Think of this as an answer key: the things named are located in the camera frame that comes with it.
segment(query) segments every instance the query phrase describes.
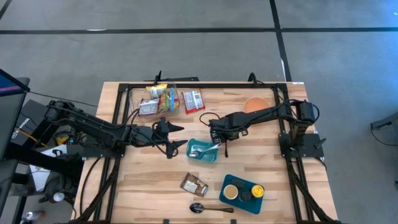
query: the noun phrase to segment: wooden table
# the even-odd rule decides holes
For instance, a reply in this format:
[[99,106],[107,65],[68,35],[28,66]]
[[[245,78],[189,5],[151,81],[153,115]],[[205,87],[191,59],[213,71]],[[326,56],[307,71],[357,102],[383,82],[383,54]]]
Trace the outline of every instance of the wooden table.
[[[118,82],[104,83],[97,117],[109,122],[112,120],[118,85]],[[290,99],[307,99],[303,83],[288,83],[287,86]],[[180,95],[187,90],[189,89],[178,89]],[[206,110],[185,114],[182,100],[179,114],[169,120],[172,124],[185,127],[185,130],[170,133],[170,140],[195,138],[211,141],[209,127],[199,122],[199,116],[206,111],[218,113],[220,116],[242,111],[244,102],[251,97],[263,97],[272,106],[275,105],[273,92],[265,88],[204,88],[201,92]],[[133,90],[134,108],[137,108],[145,94],[147,93],[144,89]],[[136,118],[134,122],[150,126],[154,121]],[[249,128],[249,135],[228,143],[228,158],[224,157],[224,150],[220,150],[219,159],[215,164],[188,160],[185,155],[187,145],[180,147],[179,155],[173,159],[166,159],[155,147],[127,147],[120,165],[112,223],[162,223],[163,219],[169,219],[171,223],[230,223],[231,219],[237,219],[238,223],[295,223],[286,163],[280,154],[279,133],[277,121],[253,125]],[[85,162],[78,195],[94,160],[89,159]],[[304,158],[303,162],[310,193],[326,214],[337,219],[325,167],[312,158]],[[97,163],[89,176],[83,197],[84,208],[98,192],[102,169],[103,159]],[[180,188],[187,172],[209,185],[204,198]],[[260,214],[254,215],[238,208],[234,213],[205,211],[196,214],[189,210],[189,205],[193,202],[200,202],[208,207],[230,207],[218,200],[226,174],[233,174],[265,187]],[[299,195],[302,215],[306,218],[303,198]],[[105,195],[101,218],[105,216],[107,202],[108,195]],[[75,202],[77,211],[79,203],[80,197]]]

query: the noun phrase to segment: silver spoon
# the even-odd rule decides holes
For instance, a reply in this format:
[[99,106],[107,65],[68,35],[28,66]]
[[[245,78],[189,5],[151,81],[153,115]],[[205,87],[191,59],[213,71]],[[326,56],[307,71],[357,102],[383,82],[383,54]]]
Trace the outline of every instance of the silver spoon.
[[189,206],[189,209],[195,213],[202,213],[204,210],[215,210],[215,211],[234,213],[233,208],[205,208],[201,203],[193,203]]
[[203,154],[203,153],[205,153],[205,152],[207,152],[207,151],[210,151],[210,150],[217,149],[217,148],[219,148],[220,146],[221,146],[221,144],[217,144],[217,145],[211,146],[210,148],[205,149],[205,150],[203,150],[203,151],[192,151],[192,152],[189,154],[189,157],[191,157],[191,158],[197,158],[197,157],[199,157],[200,154]]

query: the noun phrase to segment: coffee cup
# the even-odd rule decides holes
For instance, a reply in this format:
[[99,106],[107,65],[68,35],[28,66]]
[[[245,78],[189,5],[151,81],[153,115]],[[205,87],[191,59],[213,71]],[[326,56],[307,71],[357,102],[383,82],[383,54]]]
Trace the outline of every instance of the coffee cup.
[[238,196],[238,188],[235,185],[229,184],[225,186],[223,195],[229,200],[234,200]]

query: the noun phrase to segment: brown package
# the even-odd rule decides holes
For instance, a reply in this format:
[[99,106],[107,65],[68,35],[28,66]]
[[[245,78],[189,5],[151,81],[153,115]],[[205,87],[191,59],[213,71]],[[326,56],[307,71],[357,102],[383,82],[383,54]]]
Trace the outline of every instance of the brown package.
[[197,196],[204,197],[209,186],[200,181],[198,177],[187,173],[184,181],[181,183],[181,188]]

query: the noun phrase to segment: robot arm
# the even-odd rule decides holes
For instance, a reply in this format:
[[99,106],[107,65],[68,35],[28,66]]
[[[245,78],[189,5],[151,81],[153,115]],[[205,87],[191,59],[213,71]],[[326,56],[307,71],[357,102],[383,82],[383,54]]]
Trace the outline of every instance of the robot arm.
[[183,130],[183,127],[175,126],[160,119],[155,128],[138,126],[136,124],[112,124],[78,109],[71,102],[50,101],[45,118],[52,124],[69,125],[83,133],[97,139],[106,148],[117,146],[155,146],[166,145],[166,156],[171,159],[174,151],[186,143],[185,141],[169,142],[169,133]]
[[[291,106],[296,107],[296,118],[290,115]],[[307,128],[317,120],[313,107],[314,105],[307,101],[289,100],[278,106],[251,113],[235,112],[220,119],[211,119],[209,120],[211,140],[215,144],[232,141],[239,138],[239,133],[242,136],[248,135],[248,128],[252,124],[284,119],[293,124],[290,138],[292,142],[298,144]]]

